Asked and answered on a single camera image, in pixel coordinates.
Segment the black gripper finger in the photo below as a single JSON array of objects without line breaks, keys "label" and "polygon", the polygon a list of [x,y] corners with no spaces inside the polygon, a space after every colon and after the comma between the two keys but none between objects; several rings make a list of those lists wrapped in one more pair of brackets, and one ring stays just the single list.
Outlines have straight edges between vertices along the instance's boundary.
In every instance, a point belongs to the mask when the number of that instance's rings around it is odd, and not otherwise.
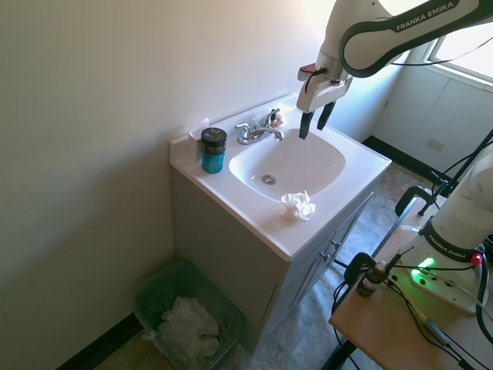
[{"label": "black gripper finger", "polygon": [[324,106],[324,109],[320,114],[319,120],[317,121],[317,128],[319,130],[323,130],[324,127],[327,125],[327,121],[329,120],[330,115],[334,110],[335,104],[336,101],[333,101]]},{"label": "black gripper finger", "polygon": [[307,135],[310,131],[310,124],[313,119],[313,112],[305,113],[303,112],[300,120],[300,131],[299,131],[299,137],[302,140],[305,140],[307,138]]}]

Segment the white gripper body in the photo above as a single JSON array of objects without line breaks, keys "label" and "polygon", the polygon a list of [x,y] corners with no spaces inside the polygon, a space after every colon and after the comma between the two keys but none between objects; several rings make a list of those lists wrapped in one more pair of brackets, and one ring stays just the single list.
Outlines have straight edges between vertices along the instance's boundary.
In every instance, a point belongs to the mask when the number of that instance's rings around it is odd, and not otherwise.
[{"label": "white gripper body", "polygon": [[342,82],[333,82],[326,73],[316,71],[304,82],[297,98],[297,108],[304,113],[312,113],[346,95],[352,77]]}]

